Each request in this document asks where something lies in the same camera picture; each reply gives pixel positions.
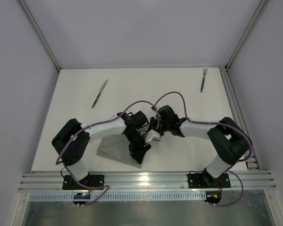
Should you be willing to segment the grey cloth napkin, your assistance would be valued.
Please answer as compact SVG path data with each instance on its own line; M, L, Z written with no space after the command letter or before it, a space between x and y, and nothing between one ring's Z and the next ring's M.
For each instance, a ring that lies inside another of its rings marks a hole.
M141 164L131 157L129 152L129 141L124 135L104 137L97 148L96 154L100 157L139 169L142 167Z

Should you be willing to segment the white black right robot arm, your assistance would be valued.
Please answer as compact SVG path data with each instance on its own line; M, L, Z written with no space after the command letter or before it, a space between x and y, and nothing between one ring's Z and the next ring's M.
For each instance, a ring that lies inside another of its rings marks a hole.
M153 130L162 137L170 132L178 137L196 137L209 140L217 155L202 171L200 182L205 187L213 187L220 181L221 176L234 166L241 157L253 150L251 139L229 117L220 121L192 121L188 117L179 118L173 109L166 105L151 117L148 130Z

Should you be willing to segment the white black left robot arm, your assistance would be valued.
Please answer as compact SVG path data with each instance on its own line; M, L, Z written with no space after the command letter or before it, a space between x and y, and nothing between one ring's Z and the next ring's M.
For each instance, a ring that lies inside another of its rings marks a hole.
M103 189L104 185L95 182L86 169L82 157L90 142L110 136L124 136L128 145L125 150L133 162L141 165L145 154L151 148L141 129L149 124L142 111L137 113L118 113L111 120L83 125L77 119L70 119L51 144L58 154L56 165L63 164L69 175L64 180L67 186L77 185L80 189Z

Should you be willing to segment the left controller board with led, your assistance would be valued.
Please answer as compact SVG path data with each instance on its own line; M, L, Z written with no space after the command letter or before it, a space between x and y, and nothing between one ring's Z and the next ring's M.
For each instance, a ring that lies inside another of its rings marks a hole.
M91 201L91 195L88 192L76 193L72 200L77 206L85 205L87 202Z

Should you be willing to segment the right black connector board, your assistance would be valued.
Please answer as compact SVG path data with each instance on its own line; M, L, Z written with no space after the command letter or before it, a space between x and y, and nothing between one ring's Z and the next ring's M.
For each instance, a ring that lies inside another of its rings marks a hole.
M205 192L205 202L212 205L217 205L222 198L222 194L219 191Z

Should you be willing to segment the green handled fork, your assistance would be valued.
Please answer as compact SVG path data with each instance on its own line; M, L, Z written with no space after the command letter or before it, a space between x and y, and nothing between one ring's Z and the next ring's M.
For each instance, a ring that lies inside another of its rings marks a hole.
M203 92L204 84L205 84L205 78L206 78L207 72L208 72L208 67L205 66L205 67L203 68L203 73L202 73L202 76L203 76L203 77L202 77L200 92Z

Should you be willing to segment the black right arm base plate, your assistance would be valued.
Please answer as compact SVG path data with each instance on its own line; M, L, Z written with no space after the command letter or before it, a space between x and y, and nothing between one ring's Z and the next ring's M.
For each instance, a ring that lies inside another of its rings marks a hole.
M207 188L231 188L229 175L223 173L217 178L213 178L208 173L197 173L190 171L187 174L187 183L190 189Z

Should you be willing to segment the green handled knife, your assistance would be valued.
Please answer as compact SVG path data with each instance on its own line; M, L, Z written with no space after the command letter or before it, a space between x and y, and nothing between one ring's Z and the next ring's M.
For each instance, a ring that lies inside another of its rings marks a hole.
M108 80L106 80L106 81L102 84L102 86L101 86L101 88L100 88L100 90L99 90L99 92L98 92L98 94L97 94L97 96L96 96L96 98L95 98L95 100L94 100L94 102L93 102L93 104L92 104L92 108L94 108L94 107L96 106L96 103L98 102L98 100L99 100L99 98L100 98L100 96L101 96L101 94L102 94L104 88L106 87L107 83L108 83Z

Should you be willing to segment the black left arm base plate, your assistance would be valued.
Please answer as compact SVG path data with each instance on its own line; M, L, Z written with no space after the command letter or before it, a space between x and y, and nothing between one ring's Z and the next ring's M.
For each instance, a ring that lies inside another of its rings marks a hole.
M81 181L79 181L80 184L83 186L79 185L75 180L70 176L70 175L65 175L64 176L64 181L62 185L63 190L87 190L90 189L90 187L93 188L98 188L99 190L103 190L104 186L104 175L88 175Z

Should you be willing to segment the aluminium right side rail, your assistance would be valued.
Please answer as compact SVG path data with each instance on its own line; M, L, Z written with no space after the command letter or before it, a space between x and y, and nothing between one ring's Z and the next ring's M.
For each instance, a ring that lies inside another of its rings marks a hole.
M249 138L251 138L249 130L245 123L245 119L242 114L238 97L236 95L232 80L230 78L230 74L225 66L220 67L219 71L224 84L225 92L233 115L233 119L238 124L238 126L246 133L246 135ZM261 170L254 150L250 158L246 160L246 166L248 170Z

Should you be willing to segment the aluminium rail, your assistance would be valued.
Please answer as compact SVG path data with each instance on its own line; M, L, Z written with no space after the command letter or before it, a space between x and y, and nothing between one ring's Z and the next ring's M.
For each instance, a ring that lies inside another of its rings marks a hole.
M233 115L233 119L238 124L238 126L246 133L246 135L249 138L251 138L249 130L245 123L245 119L242 114L238 97L236 95L232 80L230 78L230 74L225 66L220 67L219 71L224 84L225 92ZM254 150L250 158L246 160L246 166L248 170L261 170Z
M108 185L110 192L150 192L150 191L188 191L187 172L94 172L103 175L100 184ZM229 173L231 189L245 190L276 189L275 181L269 171L237 171ZM36 172L24 174L19 192L54 192L62 191L71 184L66 176L59 172Z

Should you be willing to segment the aluminium front rail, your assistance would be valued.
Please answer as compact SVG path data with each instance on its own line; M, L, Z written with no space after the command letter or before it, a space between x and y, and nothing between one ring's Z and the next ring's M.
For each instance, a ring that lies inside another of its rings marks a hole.
M110 192L150 192L150 191L188 191L187 172L94 172L103 175L100 184L108 185ZM245 190L276 189L275 181L269 171L237 171L229 173L231 189ZM62 191L71 184L66 176L59 172L36 172L24 174L19 192L54 192Z

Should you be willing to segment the aluminium right corner post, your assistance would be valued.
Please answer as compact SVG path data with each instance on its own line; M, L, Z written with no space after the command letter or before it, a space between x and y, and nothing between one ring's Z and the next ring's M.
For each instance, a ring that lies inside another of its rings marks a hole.
M240 51L246 44L248 38L252 34L255 26L257 25L258 21L260 20L261 16L263 15L266 7L268 6L270 0L260 0L258 5L256 6L254 12L252 13L246 27L244 28L241 37L238 40L237 45L235 46L230 58L225 66L226 70L229 70L233 65L234 61L236 60L237 56L239 55Z

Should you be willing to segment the aluminium corner post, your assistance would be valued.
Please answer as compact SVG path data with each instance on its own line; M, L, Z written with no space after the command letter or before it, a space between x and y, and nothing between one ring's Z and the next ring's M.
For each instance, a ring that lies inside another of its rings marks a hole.
M233 65L234 61L236 60L237 56L239 55L240 51L246 44L248 38L252 34L255 26L257 25L258 21L260 20L261 16L263 15L266 7L268 6L270 0L260 0L258 5L256 6L254 12L252 13L246 27L244 28L241 37L238 40L237 45L235 46L230 58L225 66L226 70L229 70Z
M56 70L60 72L61 67L51 49L49 46L49 43L47 42L42 30L40 29L36 19L34 18L28 4L25 0L17 0L17 3L19 4L21 10L23 11L26 19L28 20L28 23L30 24L32 30L34 31L36 37L38 38L40 44L42 45L43 49L45 50L47 56L51 60L51 62L54 64Z

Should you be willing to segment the aluminium left corner post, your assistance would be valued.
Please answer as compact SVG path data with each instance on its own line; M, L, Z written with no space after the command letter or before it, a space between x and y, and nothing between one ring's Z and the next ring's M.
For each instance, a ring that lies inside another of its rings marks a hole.
M56 70L60 72L61 67L51 49L49 46L49 43L47 42L42 30L40 29L36 19L34 18L28 4L25 0L17 0L17 3L19 4L21 10L23 11L26 19L28 20L28 23L30 24L32 30L34 31L36 37L38 38L40 44L42 45L43 49L45 50L47 56L51 60L51 62L54 64Z

